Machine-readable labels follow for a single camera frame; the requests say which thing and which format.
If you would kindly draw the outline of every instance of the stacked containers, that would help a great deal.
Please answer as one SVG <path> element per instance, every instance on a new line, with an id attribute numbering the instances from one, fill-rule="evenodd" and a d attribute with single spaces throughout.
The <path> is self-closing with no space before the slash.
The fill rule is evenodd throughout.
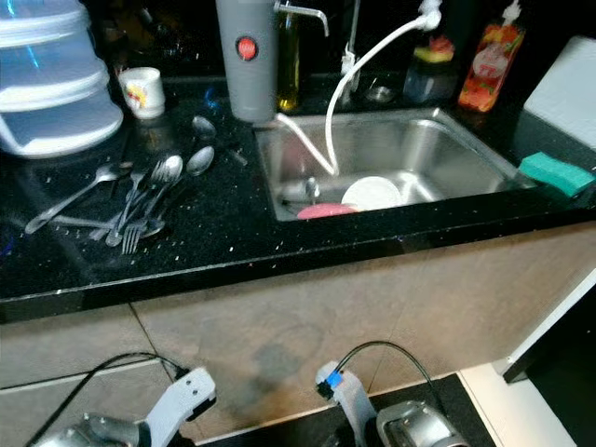
<path id="1" fill-rule="evenodd" d="M 0 0 L 0 147 L 28 158 L 71 154 L 118 130 L 105 64 L 77 0 Z"/>

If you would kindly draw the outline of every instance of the sink basin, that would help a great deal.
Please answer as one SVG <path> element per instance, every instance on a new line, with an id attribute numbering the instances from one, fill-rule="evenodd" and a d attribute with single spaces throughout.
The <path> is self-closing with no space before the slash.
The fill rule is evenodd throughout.
<path id="1" fill-rule="evenodd" d="M 326 155 L 325 116 L 295 121 Z M 347 188 L 363 177 L 384 177 L 398 187 L 401 206 L 534 185 L 441 109 L 335 116 L 337 177 L 329 175 L 282 124 L 256 126 L 254 131 L 281 221 L 297 219 L 296 214 L 311 204 L 305 188 L 310 177 L 319 186 L 318 203 L 341 202 Z"/>

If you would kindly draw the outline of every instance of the red button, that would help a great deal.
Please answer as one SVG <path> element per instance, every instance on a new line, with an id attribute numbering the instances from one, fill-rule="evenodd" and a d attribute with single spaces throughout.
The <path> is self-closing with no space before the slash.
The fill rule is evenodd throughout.
<path id="1" fill-rule="evenodd" d="M 252 61 L 257 55 L 257 44 L 250 37 L 240 37 L 236 42 L 236 50 L 243 61 Z"/>

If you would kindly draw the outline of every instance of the green sponge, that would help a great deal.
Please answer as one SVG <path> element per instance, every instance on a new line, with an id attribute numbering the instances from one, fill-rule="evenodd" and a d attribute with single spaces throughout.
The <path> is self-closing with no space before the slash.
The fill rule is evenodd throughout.
<path id="1" fill-rule="evenodd" d="M 542 152 L 527 156 L 522 160 L 520 172 L 559 188 L 569 197 L 576 196 L 596 179 L 586 170 L 547 156 Z"/>

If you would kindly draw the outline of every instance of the gray water filter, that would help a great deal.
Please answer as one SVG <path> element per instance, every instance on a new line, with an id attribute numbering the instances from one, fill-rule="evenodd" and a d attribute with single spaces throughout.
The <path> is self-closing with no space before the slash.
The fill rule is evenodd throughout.
<path id="1" fill-rule="evenodd" d="M 318 17 L 326 34 L 327 18 L 316 9 L 278 0 L 217 0 L 216 6 L 232 113 L 251 123 L 271 121 L 278 83 L 277 13 Z"/>

